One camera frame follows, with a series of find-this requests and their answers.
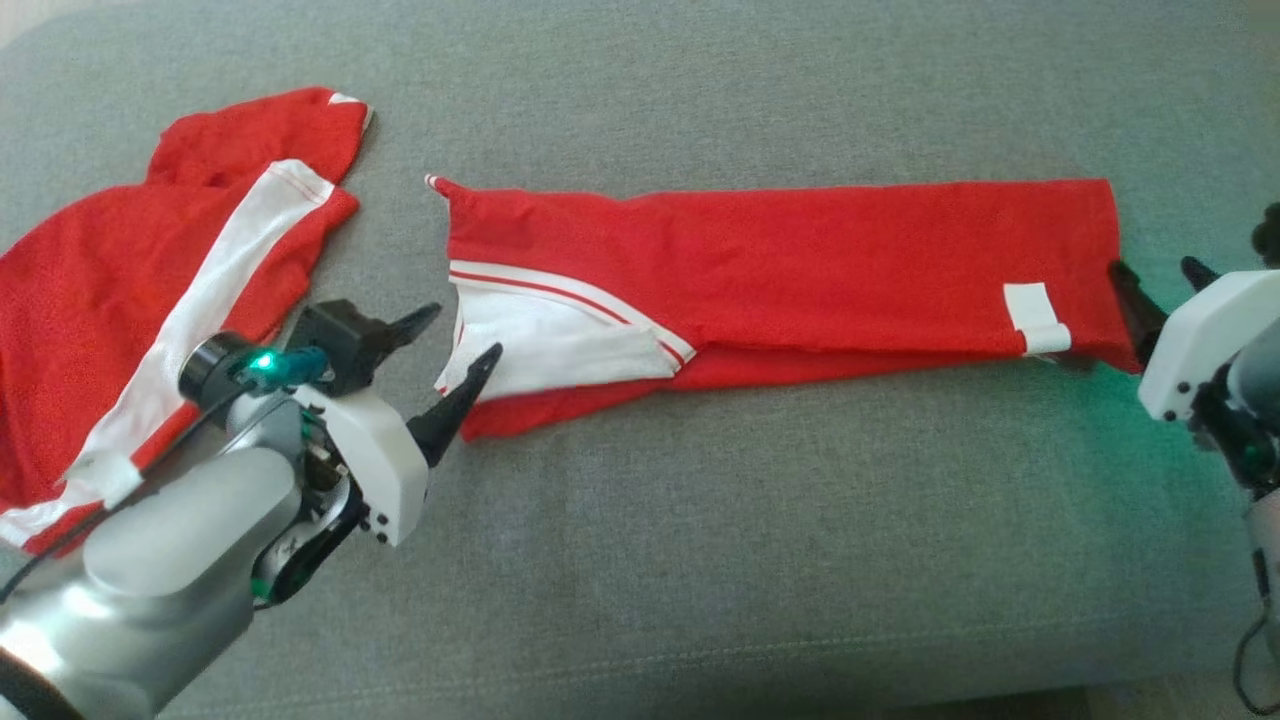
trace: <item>gray couch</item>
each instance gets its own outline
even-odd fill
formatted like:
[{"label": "gray couch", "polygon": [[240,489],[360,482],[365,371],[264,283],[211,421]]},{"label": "gray couch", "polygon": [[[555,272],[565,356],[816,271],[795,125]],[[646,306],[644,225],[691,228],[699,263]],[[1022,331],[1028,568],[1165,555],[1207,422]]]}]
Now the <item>gray couch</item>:
[{"label": "gray couch", "polygon": [[[1125,256],[1172,306],[1183,254],[1256,266],[1248,233],[1280,190],[1280,72],[1245,13],[104,9],[0,53],[0,247],[141,178],[183,114],[328,85],[378,117],[314,295],[370,313],[452,302],[428,170],[616,196],[1101,176]],[[430,331],[378,387],[421,409],[447,352]],[[348,543],[169,716],[795,716],[1224,667],[1256,606],[1242,500],[1135,388],[1024,361],[659,396],[456,447],[407,546]]]}]

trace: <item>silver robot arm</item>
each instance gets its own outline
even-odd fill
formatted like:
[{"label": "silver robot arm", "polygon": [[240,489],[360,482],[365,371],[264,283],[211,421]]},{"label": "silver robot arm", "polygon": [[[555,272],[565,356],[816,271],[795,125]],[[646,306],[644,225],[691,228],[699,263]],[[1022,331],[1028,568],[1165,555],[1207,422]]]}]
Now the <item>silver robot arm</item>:
[{"label": "silver robot arm", "polygon": [[73,468],[145,484],[0,606],[0,720],[155,717],[353,530],[399,544],[502,354],[406,423],[372,373],[438,310],[388,324],[334,301],[305,309],[284,351],[232,333],[201,345],[179,388],[230,439],[159,489],[122,456]]},{"label": "silver robot arm", "polygon": [[154,717],[248,629],[253,566],[301,503],[289,461],[248,448],[106,519],[6,603],[0,716]]},{"label": "silver robot arm", "polygon": [[1183,273],[1197,292],[1169,315],[1123,263],[1112,266],[1112,281],[1146,366],[1138,387],[1143,407],[1152,419],[1184,423],[1202,447],[1220,452],[1249,496],[1245,520],[1262,612],[1240,639],[1233,680],[1249,711],[1272,715],[1280,703],[1254,702],[1242,665],[1258,634],[1280,659],[1280,605],[1271,593],[1280,588],[1280,270],[1219,275],[1184,258]]}]

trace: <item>black cable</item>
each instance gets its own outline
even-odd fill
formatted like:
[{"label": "black cable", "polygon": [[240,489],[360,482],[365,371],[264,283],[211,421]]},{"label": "black cable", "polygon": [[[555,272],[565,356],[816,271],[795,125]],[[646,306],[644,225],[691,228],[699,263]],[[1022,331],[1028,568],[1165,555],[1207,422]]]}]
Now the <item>black cable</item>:
[{"label": "black cable", "polygon": [[1244,707],[1249,712],[1263,716],[1280,712],[1280,702],[1258,706],[1249,698],[1249,693],[1244,692],[1244,651],[1248,650],[1253,638],[1267,626],[1267,615],[1270,615],[1270,603],[1263,606],[1262,616],[1254,620],[1248,630],[1244,630],[1244,635],[1235,646],[1235,661],[1231,664],[1231,687],[1235,688],[1235,696],[1240,698],[1240,702],[1244,703]]},{"label": "black cable", "polygon": [[169,460],[169,457],[172,457],[174,452],[178,451],[178,448],[180,448],[183,445],[187,443],[187,441],[189,441],[192,437],[196,436],[196,432],[200,430],[201,425],[204,425],[210,419],[212,419],[214,415],[216,415],[216,414],[221,413],[223,410],[230,407],[232,402],[236,402],[237,400],[239,400],[241,396],[243,396],[250,389],[252,389],[252,386],[242,387],[242,388],[239,388],[239,389],[237,389],[234,392],[230,392],[230,393],[227,395],[227,397],[224,397],[224,398],[219,400],[218,402],[212,404],[209,407],[209,410],[205,410],[204,413],[201,413],[200,418],[196,418],[195,423],[192,423],[189,427],[187,427],[187,429],[183,430],[180,436],[178,436],[177,438],[174,438],[173,442],[170,442],[164,450],[161,450],[160,455],[156,455],[151,460],[151,462],[147,462],[146,468],[142,468],[142,470],[140,471],[140,474],[142,475],[142,484],[146,484],[147,482],[150,482],[152,479],[152,475],[155,475],[156,470],[159,470],[160,466],[164,465],[164,462],[166,460]]},{"label": "black cable", "polygon": [[147,462],[147,465],[142,468],[142,470],[138,473],[140,475],[142,475],[142,482],[138,484],[138,487],[133,488],[133,491],[131,491],[127,496],[124,496],[124,498],[122,498],[119,503],[116,503],[115,510],[99,507],[97,510],[86,515],[79,523],[72,525],[69,530],[59,536],[54,542],[49,543],[49,547],[33,555],[31,560],[27,561],[26,565],[19,568],[18,571],[14,573],[12,578],[9,578],[9,580],[4,584],[4,587],[0,587],[0,605],[9,602],[9,597],[13,594],[15,589],[18,589],[18,585],[20,585],[22,582],[26,580],[32,573],[35,573],[36,568],[38,568],[41,562],[49,560],[50,557],[65,550],[67,546],[76,542],[77,538],[96,528],[102,520],[106,520],[108,518],[114,515],[116,510],[128,507],[129,500],[138,496],[138,493],[155,479],[156,470],[159,470],[160,466],[166,460],[173,457],[174,452],[177,452],[183,445],[186,445],[192,437],[195,437],[196,432],[200,430],[200,428],[204,427],[206,423],[209,423],[209,420],[212,419],[214,415],[229,407],[232,402],[236,402],[242,395],[244,395],[251,388],[247,387],[239,388],[236,392],[232,392],[227,397],[215,402],[204,413],[201,413],[200,416],[196,418],[195,423],[192,423],[186,430],[182,432],[182,434],[174,438],[173,442],[165,446],[165,448],[160,451],[160,455],[156,455],[155,459],[151,460],[151,462]]},{"label": "black cable", "polygon": [[49,547],[32,556],[32,559],[28,560],[26,565],[19,568],[18,571],[14,573],[12,578],[9,578],[9,582],[6,582],[3,588],[0,588],[0,605],[9,602],[9,596],[13,594],[13,591],[18,589],[18,585],[20,585],[22,582],[26,580],[27,577],[31,575],[36,570],[36,568],[40,566],[41,562],[61,552],[63,548],[74,542],[76,538],[96,528],[99,523],[106,520],[108,515],[110,515],[110,512],[105,507],[99,507],[97,510],[86,515],[79,523],[72,525],[72,528],[65,533],[63,533],[61,536],[59,536],[58,539],[49,543]]}]

